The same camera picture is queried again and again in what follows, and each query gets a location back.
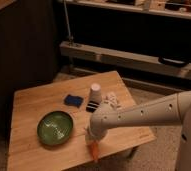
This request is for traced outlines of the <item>white gripper wrist block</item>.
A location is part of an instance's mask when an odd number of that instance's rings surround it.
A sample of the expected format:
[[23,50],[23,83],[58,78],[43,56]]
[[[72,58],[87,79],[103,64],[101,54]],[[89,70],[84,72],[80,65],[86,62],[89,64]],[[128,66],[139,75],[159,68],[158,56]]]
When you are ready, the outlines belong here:
[[86,129],[85,142],[87,145],[91,145],[93,142],[98,142],[104,138],[104,132],[102,130],[93,130],[91,128]]

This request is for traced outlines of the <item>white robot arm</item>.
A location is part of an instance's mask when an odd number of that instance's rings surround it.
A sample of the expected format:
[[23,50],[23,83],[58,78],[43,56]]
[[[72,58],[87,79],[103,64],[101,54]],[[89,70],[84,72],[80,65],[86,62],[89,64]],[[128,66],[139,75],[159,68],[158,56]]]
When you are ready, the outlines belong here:
[[117,109],[103,101],[92,113],[85,140],[95,162],[98,161],[98,142],[109,129],[134,126],[182,125],[175,171],[191,171],[191,91],[174,93],[147,103]]

